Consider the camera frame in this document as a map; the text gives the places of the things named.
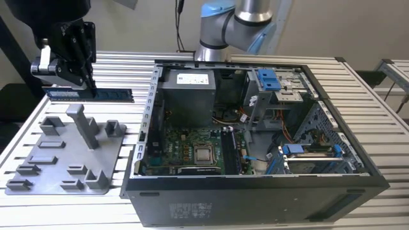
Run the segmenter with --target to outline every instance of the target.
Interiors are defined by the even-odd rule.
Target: metal slotted surface
[[[25,230],[55,229],[142,229],[130,200],[119,197],[133,145],[138,141],[146,96],[155,59],[192,59],[192,54],[99,52],[95,64],[98,87],[133,88],[135,103],[85,103],[86,115],[98,122],[118,119],[129,127],[125,144],[106,195],[9,196],[6,182],[14,177],[42,129],[47,115],[70,121],[70,103],[43,99],[21,132],[0,155],[0,226]],[[334,58],[234,55],[236,62],[306,64],[310,66],[331,100],[339,108],[374,162],[391,183],[391,189],[352,211],[334,224],[314,226],[218,226],[195,229],[409,229],[409,128],[391,108],[379,100],[348,64]]]

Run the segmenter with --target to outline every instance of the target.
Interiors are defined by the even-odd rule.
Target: blue latch
[[[266,91],[280,91],[282,84],[278,79],[278,75],[272,69],[259,69],[258,78],[262,82],[263,89]]]
[[[343,156],[343,149],[340,145],[334,145],[334,150],[335,150],[335,157],[342,157]]]

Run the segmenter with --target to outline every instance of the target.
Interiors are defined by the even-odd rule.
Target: cable
[[[181,33],[179,33],[179,28],[181,28],[181,14],[184,10],[184,4],[186,4],[186,0],[175,0],[175,26],[177,26],[177,42],[178,42],[178,49],[181,49],[181,47],[183,48],[183,50],[186,50],[186,46],[184,43],[182,41],[181,38]]]
[[[387,101],[387,99],[388,99],[388,96],[390,96],[390,94],[391,94],[391,91],[392,91],[392,88],[395,87],[395,83],[392,84],[392,86],[391,86],[391,89],[390,89],[390,91],[388,91],[388,93],[387,93],[387,96],[386,96],[386,99],[384,99],[384,101]]]
[[[224,124],[224,125],[235,125],[235,124],[239,124],[239,122],[232,123],[232,122],[220,121],[220,120],[218,120],[215,117],[212,117],[212,119],[214,119],[216,122],[219,122],[220,124]]]
[[[288,130],[287,130],[287,126],[286,126],[286,123],[284,123],[284,116],[283,116],[283,110],[279,110],[279,116],[282,117],[282,125],[283,125],[283,134],[284,134],[284,137],[286,139],[288,140],[290,143],[295,143],[292,138],[291,138],[291,135],[288,133]]]
[[[403,102],[403,103],[400,104],[396,113],[399,113],[399,112],[402,111],[402,109],[403,109],[403,107],[404,107],[404,104],[406,104],[406,102]]]
[[[267,160],[259,159],[259,158],[256,158],[256,157],[251,157],[251,156],[248,156],[248,155],[243,156],[243,159],[248,159],[248,160],[252,160],[252,161],[270,162],[270,161],[267,161]]]

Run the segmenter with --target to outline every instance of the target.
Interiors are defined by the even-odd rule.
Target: white wall
[[[278,55],[344,57],[374,70],[409,59],[408,0],[295,0]]]

